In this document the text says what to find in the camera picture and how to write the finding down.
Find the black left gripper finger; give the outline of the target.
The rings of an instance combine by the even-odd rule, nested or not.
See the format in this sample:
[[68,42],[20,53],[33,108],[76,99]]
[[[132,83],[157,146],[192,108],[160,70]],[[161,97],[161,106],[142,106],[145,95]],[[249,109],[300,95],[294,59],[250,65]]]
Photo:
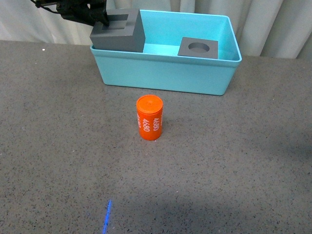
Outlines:
[[87,25],[94,26],[96,22],[101,22],[104,26],[109,26],[109,18],[106,11],[106,4],[88,4]]

